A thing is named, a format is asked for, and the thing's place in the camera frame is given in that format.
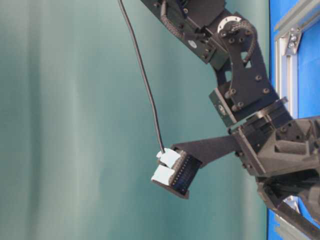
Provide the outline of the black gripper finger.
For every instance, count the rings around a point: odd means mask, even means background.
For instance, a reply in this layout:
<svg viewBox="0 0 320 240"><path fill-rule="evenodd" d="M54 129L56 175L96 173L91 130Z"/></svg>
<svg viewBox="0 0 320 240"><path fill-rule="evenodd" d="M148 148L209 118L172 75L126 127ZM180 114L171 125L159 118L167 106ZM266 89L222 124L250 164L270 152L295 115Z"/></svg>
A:
<svg viewBox="0 0 320 240"><path fill-rule="evenodd" d="M299 197L312 218L320 222L320 177L318 174L285 174L258 177L257 191L265 205L311 240L320 238L320 230L284 202Z"/></svg>

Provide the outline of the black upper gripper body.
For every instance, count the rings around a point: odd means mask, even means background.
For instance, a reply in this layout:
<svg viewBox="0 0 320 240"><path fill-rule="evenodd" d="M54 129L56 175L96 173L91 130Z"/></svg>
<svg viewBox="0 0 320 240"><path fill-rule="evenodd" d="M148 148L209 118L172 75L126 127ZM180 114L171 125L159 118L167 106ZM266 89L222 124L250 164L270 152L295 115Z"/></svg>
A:
<svg viewBox="0 0 320 240"><path fill-rule="evenodd" d="M251 117L229 134L261 195L319 195L319 117Z"/></svg>

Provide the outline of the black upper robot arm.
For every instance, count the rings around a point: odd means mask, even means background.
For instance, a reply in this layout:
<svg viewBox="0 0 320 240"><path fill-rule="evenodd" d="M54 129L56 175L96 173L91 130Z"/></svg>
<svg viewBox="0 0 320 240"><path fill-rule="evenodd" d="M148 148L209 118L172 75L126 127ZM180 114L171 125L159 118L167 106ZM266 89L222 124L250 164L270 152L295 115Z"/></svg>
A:
<svg viewBox="0 0 320 240"><path fill-rule="evenodd" d="M255 27L223 0L146 0L144 5L210 64L210 99L223 137L174 144L152 181L180 198L199 169L235 153L265 205L312 240L320 237L320 118L293 119L267 76Z"/></svg>

